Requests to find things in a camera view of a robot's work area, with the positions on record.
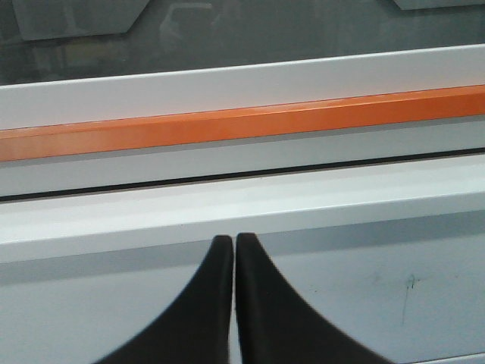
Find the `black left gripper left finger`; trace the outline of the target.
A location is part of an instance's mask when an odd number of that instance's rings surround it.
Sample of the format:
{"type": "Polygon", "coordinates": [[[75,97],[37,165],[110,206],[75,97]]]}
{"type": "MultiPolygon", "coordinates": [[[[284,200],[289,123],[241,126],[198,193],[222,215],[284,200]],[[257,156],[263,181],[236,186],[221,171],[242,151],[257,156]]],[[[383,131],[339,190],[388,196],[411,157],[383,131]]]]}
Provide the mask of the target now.
{"type": "Polygon", "coordinates": [[[232,238],[218,235],[175,301],[99,362],[228,363],[232,289],[232,238]]]}

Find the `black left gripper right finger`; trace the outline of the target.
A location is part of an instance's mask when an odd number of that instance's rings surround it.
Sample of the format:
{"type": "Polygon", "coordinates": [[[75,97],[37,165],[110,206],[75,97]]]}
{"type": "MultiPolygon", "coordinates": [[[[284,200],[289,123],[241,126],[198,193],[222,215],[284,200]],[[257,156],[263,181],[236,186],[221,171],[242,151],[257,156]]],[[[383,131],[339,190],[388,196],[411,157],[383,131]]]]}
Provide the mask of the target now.
{"type": "Polygon", "coordinates": [[[308,305],[258,237],[236,238],[236,319],[244,363],[385,363],[308,305]]]}

